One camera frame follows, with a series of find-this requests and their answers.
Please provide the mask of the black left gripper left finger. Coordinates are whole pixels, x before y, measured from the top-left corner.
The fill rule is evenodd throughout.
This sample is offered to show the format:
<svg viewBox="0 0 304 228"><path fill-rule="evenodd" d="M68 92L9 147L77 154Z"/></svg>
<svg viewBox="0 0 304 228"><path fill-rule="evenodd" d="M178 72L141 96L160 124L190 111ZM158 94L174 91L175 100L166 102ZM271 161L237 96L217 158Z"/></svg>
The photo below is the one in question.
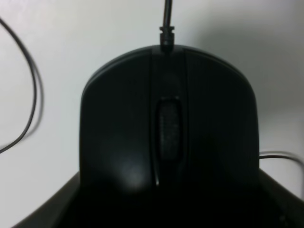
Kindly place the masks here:
<svg viewBox="0 0 304 228"><path fill-rule="evenodd" d="M68 205L77 195L80 187L80 173L77 172L46 203L27 216L15 228L54 228L65 213Z"/></svg>

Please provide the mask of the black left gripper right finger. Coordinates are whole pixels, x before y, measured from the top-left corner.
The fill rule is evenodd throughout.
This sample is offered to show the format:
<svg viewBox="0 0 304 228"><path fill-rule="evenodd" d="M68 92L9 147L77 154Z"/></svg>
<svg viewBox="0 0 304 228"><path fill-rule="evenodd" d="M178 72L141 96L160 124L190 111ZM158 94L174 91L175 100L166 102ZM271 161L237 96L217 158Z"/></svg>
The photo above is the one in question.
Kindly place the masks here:
<svg viewBox="0 0 304 228"><path fill-rule="evenodd" d="M302 228L304 226L304 201L284 188L276 180L259 170L259 181L265 195L266 212L269 219L280 228Z"/></svg>

